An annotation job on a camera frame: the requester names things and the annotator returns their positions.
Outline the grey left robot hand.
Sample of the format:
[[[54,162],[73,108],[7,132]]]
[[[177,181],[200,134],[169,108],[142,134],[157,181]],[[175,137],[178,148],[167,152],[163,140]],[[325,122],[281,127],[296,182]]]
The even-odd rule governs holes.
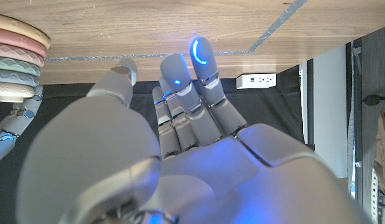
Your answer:
[[[223,93],[209,41],[160,70],[189,128],[167,100],[157,138],[130,109],[133,60],[105,73],[36,136],[17,185],[18,223],[369,223],[309,147],[266,124],[248,125]]]

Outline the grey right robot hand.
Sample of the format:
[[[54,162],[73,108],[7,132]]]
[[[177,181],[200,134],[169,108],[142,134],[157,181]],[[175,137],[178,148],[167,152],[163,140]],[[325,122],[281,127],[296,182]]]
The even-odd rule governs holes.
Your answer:
[[[36,86],[30,97],[0,96],[1,102],[14,103],[10,114],[0,122],[0,160],[14,149],[18,137],[37,115],[43,99],[43,89],[42,85]]]

